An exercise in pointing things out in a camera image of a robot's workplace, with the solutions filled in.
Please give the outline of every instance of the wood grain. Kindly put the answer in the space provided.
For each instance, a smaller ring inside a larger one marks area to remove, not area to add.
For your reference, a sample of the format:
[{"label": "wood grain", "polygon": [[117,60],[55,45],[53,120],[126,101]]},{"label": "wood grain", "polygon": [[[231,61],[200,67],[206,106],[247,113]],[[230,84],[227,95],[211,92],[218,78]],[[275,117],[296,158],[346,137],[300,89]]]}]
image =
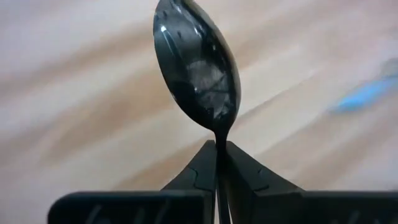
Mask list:
[{"label": "wood grain", "polygon": [[[329,108],[398,57],[395,0],[198,0],[242,84],[229,140],[306,189],[398,189],[398,95]],[[157,65],[157,1],[0,1],[0,223],[76,190],[159,189],[212,134]]]}]

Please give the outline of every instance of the wooden surface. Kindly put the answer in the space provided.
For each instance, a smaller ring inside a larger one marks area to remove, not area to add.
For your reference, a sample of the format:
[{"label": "wooden surface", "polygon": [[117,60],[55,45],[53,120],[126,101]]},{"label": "wooden surface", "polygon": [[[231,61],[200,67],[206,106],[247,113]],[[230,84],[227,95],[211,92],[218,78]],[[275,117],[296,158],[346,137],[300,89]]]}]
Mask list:
[{"label": "wooden surface", "polygon": [[[305,189],[398,189],[398,94],[328,109],[398,56],[396,0],[198,0],[239,67],[229,140]],[[76,190],[159,189],[212,134],[169,94],[157,2],[0,1],[0,223]]]}]

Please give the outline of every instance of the wooden floor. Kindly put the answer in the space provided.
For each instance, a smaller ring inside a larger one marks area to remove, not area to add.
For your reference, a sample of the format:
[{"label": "wooden floor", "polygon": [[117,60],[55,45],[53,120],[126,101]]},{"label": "wooden floor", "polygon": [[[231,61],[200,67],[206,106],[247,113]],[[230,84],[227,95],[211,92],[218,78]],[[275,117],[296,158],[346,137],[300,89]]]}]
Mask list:
[{"label": "wooden floor", "polygon": [[[398,57],[396,0],[198,0],[236,58],[229,140],[305,189],[398,190],[398,93],[329,108]],[[0,223],[76,190],[159,189],[212,134],[168,92],[157,1],[0,1]]]}]

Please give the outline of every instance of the spoon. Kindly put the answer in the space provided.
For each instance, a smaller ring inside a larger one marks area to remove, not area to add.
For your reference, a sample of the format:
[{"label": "spoon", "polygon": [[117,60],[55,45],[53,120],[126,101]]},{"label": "spoon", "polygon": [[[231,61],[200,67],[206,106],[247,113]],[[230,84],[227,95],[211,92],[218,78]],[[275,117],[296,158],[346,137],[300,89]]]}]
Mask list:
[{"label": "spoon", "polygon": [[159,67],[174,100],[215,134],[220,223],[229,224],[221,162],[241,101],[234,58],[217,26],[192,0],[160,0],[153,32]]}]

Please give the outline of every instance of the spoon bowl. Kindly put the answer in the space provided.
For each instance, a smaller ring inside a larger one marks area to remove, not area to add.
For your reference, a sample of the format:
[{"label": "spoon bowl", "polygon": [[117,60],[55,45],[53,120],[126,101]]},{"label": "spoon bowl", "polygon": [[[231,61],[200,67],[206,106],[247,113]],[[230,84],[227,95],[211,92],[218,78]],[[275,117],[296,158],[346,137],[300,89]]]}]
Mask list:
[{"label": "spoon bowl", "polygon": [[155,51],[179,107],[226,141],[238,113],[241,87],[232,53],[209,16],[191,0],[160,0]]}]

